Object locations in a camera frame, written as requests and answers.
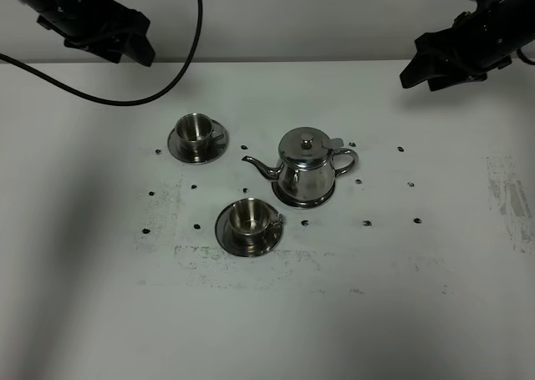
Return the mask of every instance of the teapot handle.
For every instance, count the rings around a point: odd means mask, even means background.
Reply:
[[[347,173],[348,171],[353,169],[353,167],[357,165],[357,163],[359,163],[359,155],[357,155],[357,152],[355,152],[354,150],[341,148],[341,149],[337,149],[334,151],[334,156],[340,156],[340,155],[349,155],[351,156],[351,159],[353,159],[353,161],[349,163],[348,165],[346,165],[345,167],[342,167],[341,169],[336,169],[334,171],[335,177],[339,177],[342,174]]]

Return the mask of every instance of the white tabletop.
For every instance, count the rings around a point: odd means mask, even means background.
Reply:
[[[198,63],[132,109],[0,66],[0,378],[532,378],[535,70],[432,94],[405,65]],[[37,67],[131,99],[180,64]],[[230,134],[209,165],[166,149],[192,112]],[[298,126],[360,156],[315,210],[241,162]],[[243,188],[288,222],[256,259],[214,236]]]

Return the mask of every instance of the teapot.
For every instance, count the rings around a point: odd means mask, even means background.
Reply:
[[[319,129],[301,127],[292,129],[281,139],[277,167],[268,167],[250,156],[242,160],[257,167],[264,178],[272,181],[273,192],[282,202],[310,208],[327,201],[334,192],[336,177],[358,164],[356,152],[343,146],[343,140],[330,139]],[[340,155],[348,155],[352,161],[335,169],[333,159]]]

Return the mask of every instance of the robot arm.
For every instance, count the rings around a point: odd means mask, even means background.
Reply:
[[[122,55],[150,66],[154,49],[147,40],[149,19],[114,0],[19,0],[39,13],[38,23],[61,35],[68,48],[112,63]]]
[[[535,0],[476,1],[477,10],[461,14],[452,28],[416,39],[416,56],[400,76],[404,88],[427,81],[434,91],[484,81],[535,39]]]

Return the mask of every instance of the cup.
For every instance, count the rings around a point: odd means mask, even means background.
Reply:
[[[282,215],[273,213],[266,202],[254,198],[235,202],[229,213],[234,238],[247,245],[261,240],[274,226],[283,223]]]
[[[199,153],[207,150],[211,143],[223,136],[214,135],[211,119],[204,114],[188,114],[178,120],[175,126],[178,147],[186,152]]]

